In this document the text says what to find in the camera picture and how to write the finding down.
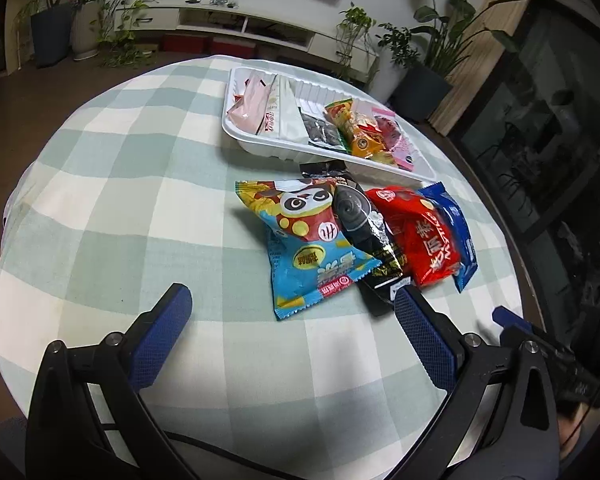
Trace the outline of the person's right hand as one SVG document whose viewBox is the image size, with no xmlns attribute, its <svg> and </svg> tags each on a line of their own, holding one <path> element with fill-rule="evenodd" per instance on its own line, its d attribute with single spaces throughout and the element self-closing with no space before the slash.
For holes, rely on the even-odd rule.
<svg viewBox="0 0 600 480">
<path fill-rule="evenodd" d="M 581 426 L 588 406 L 581 403 L 571 418 L 558 415 L 559 457 L 564 460 L 576 447 L 581 434 Z"/>
</svg>

